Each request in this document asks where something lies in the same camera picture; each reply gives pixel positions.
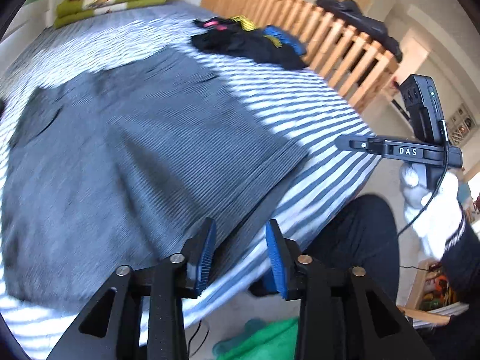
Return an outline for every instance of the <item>wooden railing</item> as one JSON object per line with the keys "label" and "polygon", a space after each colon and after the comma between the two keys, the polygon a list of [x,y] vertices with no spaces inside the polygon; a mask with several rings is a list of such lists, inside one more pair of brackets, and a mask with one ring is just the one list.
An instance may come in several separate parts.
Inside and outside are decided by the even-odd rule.
{"label": "wooden railing", "polygon": [[258,27],[276,25],[307,45],[305,62],[358,112],[390,80],[393,54],[354,26],[304,0],[202,0],[223,17],[244,15]]}

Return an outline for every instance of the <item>gloved hand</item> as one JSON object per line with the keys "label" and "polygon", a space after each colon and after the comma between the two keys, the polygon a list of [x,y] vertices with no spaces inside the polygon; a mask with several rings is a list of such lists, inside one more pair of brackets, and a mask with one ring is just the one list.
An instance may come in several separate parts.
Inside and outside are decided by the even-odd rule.
{"label": "gloved hand", "polygon": [[[423,165],[404,163],[400,168],[400,189],[405,197],[407,223],[427,204],[433,191],[422,185]],[[427,209],[413,223],[413,230],[420,237],[425,254],[438,261],[445,252],[447,240],[458,230],[462,222],[462,210],[457,202],[458,179],[447,172],[438,194]]]}

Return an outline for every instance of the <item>mattress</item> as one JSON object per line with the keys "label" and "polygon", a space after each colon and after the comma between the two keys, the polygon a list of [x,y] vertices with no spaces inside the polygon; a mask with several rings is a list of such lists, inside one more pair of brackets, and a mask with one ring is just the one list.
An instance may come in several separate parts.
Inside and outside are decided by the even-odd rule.
{"label": "mattress", "polygon": [[[190,37],[203,30],[191,22],[213,14],[183,2],[93,17],[45,30],[0,79],[6,109],[0,123],[0,188],[8,165],[8,141],[35,87],[65,83],[84,71],[114,68],[147,58],[169,45],[215,70],[238,101],[275,134],[309,150],[308,160],[273,214],[285,237],[306,247],[366,182],[380,158],[340,152],[339,134],[371,135],[360,116],[315,72],[285,71],[245,58],[202,54]],[[185,327],[204,318],[245,290],[270,266],[265,228],[237,264],[198,299],[183,302]],[[0,312],[15,338],[33,359],[45,359],[75,315],[21,302],[6,294],[0,256]],[[141,321],[141,344],[148,316]]]}

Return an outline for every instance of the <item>black pants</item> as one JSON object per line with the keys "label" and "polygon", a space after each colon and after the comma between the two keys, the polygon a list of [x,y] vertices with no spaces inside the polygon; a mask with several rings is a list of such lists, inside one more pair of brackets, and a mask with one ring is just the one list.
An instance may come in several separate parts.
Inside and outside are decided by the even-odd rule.
{"label": "black pants", "polygon": [[[347,204],[305,250],[330,268],[365,268],[367,274],[392,299],[397,299],[400,254],[397,227],[387,202],[363,195]],[[267,274],[254,283],[254,295],[271,293]]]}

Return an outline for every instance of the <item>metal screw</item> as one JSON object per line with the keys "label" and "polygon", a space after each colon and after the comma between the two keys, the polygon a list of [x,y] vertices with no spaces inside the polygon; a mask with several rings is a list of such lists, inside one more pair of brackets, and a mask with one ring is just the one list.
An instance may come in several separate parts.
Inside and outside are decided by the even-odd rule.
{"label": "metal screw", "polygon": [[170,261],[174,264],[183,263],[185,256],[181,253],[175,253],[170,256]]}
{"label": "metal screw", "polygon": [[355,275],[355,276],[358,276],[358,277],[362,277],[362,276],[365,276],[366,272],[365,272],[365,269],[363,269],[361,266],[354,266],[352,268],[352,273]]}
{"label": "metal screw", "polygon": [[125,275],[128,275],[130,273],[130,267],[128,265],[120,265],[117,270],[115,271],[115,273],[118,275],[118,276],[125,276]]}
{"label": "metal screw", "polygon": [[313,259],[308,254],[301,254],[300,256],[298,256],[297,261],[300,264],[310,264]]}

